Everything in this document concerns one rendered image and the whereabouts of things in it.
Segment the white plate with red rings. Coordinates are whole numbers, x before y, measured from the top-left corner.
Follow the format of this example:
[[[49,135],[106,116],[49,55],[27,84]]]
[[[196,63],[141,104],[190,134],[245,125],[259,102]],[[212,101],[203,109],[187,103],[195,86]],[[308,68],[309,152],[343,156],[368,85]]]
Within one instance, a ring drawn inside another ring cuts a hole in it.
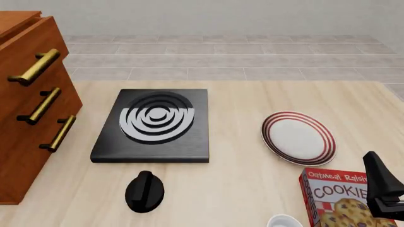
[[[321,166],[336,156],[337,143],[319,120],[296,111],[279,111],[261,124],[265,145],[277,156],[300,166]]]

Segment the red cookie box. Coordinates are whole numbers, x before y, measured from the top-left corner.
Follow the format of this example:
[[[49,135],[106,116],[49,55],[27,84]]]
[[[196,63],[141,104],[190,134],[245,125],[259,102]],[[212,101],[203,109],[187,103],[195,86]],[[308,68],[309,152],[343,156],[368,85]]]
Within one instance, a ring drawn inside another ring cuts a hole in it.
[[[398,227],[371,214],[365,173],[304,168],[299,183],[311,227]]]

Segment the wooden cabinet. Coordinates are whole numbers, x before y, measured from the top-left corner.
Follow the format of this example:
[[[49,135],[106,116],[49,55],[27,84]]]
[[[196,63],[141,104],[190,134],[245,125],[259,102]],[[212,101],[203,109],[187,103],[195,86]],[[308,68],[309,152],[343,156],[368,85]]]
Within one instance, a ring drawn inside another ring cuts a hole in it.
[[[82,107],[68,54],[52,16],[0,11],[0,205],[23,200]]]

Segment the round black stove knob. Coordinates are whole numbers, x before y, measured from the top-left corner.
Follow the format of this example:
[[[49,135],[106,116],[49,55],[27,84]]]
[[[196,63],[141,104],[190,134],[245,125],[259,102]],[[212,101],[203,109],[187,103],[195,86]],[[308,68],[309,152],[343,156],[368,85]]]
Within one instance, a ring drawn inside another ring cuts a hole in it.
[[[127,186],[125,201],[130,210],[148,213],[161,204],[164,194],[162,181],[152,172],[144,170]]]

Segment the wooden cabinet drawer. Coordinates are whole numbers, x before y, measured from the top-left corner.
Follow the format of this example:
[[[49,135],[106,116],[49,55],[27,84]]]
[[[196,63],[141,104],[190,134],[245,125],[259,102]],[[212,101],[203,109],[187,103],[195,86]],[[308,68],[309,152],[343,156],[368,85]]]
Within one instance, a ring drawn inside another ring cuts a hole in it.
[[[0,68],[0,168],[49,143],[56,120],[73,114],[74,88],[61,51],[44,49],[24,60]]]
[[[15,205],[23,200],[52,154],[39,145],[51,143],[62,126],[58,119],[76,115],[82,107],[69,75],[61,73],[57,77],[60,80],[55,86],[40,88],[19,105],[0,105],[0,205]],[[37,124],[16,120],[18,115],[32,113],[44,99],[39,95],[41,91],[54,87],[60,88],[61,94]]]
[[[55,86],[60,80],[56,73],[63,67],[68,49],[53,17],[34,19],[34,24],[18,32],[0,45],[0,105],[19,105],[45,86]],[[36,53],[57,49],[61,55],[30,86],[9,82],[8,76],[22,75],[38,60]]]

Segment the flat black stove plate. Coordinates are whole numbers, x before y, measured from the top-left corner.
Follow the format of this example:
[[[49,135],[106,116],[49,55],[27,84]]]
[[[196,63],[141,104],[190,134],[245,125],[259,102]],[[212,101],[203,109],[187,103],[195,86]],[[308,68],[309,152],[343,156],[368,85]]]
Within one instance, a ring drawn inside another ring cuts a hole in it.
[[[122,89],[90,154],[94,163],[209,162],[206,89]]]

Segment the small white bowl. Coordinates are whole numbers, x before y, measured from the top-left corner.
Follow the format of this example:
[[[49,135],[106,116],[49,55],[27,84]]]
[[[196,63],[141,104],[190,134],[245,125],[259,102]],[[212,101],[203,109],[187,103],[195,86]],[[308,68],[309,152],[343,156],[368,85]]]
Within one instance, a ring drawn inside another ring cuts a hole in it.
[[[286,214],[277,214],[269,219],[266,227],[303,227],[303,225],[294,217]]]

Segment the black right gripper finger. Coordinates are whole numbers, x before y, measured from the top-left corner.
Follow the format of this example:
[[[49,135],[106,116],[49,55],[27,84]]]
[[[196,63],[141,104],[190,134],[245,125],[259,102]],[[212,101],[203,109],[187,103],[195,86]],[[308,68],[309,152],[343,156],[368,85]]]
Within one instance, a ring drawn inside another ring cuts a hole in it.
[[[404,184],[388,170],[374,151],[366,153],[363,162],[367,175],[367,199],[404,195]]]

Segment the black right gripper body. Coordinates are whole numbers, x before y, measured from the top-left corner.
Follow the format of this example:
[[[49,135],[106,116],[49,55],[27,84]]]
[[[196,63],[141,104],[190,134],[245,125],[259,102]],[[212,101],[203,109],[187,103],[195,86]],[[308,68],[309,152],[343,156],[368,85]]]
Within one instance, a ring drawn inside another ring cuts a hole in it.
[[[375,218],[404,218],[404,191],[376,194],[368,192],[367,205]]]

